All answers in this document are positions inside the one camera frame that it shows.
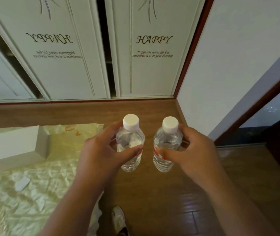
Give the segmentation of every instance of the water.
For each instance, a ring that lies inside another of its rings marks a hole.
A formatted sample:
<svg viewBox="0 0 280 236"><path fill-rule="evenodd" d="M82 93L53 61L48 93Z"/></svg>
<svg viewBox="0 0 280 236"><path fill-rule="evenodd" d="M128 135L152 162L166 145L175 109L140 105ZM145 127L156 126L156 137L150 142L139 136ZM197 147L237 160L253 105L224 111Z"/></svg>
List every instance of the water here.
<svg viewBox="0 0 280 236"><path fill-rule="evenodd" d="M174 163L163 159L163 157L159 155L155 149L158 147L177 151L181 145L181 141L182 133L180 131L175 133L166 133L162 127L158 129L154 137L153 163L159 171L168 172L173 167Z"/></svg>
<svg viewBox="0 0 280 236"><path fill-rule="evenodd" d="M127 148L143 145L145 136L143 132L138 128L135 131L127 131L123 127L116 134L117 151L121 152ZM130 161L122 165L124 171L133 171L140 164L142 151L137 156L132 158Z"/></svg>

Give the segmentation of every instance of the white sneaker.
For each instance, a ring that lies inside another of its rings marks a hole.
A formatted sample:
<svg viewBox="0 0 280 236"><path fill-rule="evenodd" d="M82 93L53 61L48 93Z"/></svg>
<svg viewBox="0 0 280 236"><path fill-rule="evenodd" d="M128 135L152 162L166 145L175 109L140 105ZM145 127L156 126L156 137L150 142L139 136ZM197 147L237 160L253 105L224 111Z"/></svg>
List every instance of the white sneaker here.
<svg viewBox="0 0 280 236"><path fill-rule="evenodd" d="M124 212L119 206L115 206L112 210L112 219L115 227L115 233L119 234L119 232L126 227L126 219L124 216Z"/></svg>

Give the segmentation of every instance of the wooden floor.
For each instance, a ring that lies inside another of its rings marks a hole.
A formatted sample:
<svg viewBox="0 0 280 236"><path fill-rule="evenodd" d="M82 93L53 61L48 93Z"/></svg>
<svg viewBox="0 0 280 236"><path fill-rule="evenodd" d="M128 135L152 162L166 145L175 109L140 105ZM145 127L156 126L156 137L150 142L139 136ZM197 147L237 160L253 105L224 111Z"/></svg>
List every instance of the wooden floor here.
<svg viewBox="0 0 280 236"><path fill-rule="evenodd" d="M111 208L120 205L132 236L224 235L205 193L179 167L159 172L153 164L153 137L166 116L180 118L175 100L111 103L29 104L0 107L0 127L100 123L134 113L146 141L131 173L119 171L100 200L99 236L114 235ZM220 150L232 180L280 231L280 167L264 146Z"/></svg>

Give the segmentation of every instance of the yellow satin bedspread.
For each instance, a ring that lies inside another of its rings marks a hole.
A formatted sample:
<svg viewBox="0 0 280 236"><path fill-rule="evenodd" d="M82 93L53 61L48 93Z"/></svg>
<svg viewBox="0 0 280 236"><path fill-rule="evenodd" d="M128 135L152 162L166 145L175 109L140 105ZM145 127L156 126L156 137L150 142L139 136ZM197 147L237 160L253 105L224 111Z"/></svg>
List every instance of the yellow satin bedspread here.
<svg viewBox="0 0 280 236"><path fill-rule="evenodd" d="M44 126L50 140L47 160L0 172L1 236L37 235L40 232L74 179L84 140L102 128L99 124ZM0 132L14 129L17 128L0 128ZM24 190L16 192L14 184L24 176L31 181ZM90 228L98 228L100 215L97 203Z"/></svg>

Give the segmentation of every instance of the water bottle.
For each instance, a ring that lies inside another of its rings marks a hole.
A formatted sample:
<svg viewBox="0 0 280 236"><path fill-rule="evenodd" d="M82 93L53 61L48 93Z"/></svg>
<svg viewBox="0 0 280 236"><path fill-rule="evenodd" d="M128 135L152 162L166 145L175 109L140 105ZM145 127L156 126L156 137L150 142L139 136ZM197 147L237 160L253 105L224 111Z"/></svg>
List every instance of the water bottle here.
<svg viewBox="0 0 280 236"><path fill-rule="evenodd" d="M127 114L123 120L123 127L116 133L117 151L143 145L145 136L139 128L139 118L134 114ZM141 161L142 150L130 161L122 165L124 171L133 171Z"/></svg>
<svg viewBox="0 0 280 236"><path fill-rule="evenodd" d="M153 162L159 171L168 172L174 163L159 155L156 149L164 148L177 151L181 141L182 133L178 130L178 120L174 117L164 118L162 127L158 129L154 137Z"/></svg>

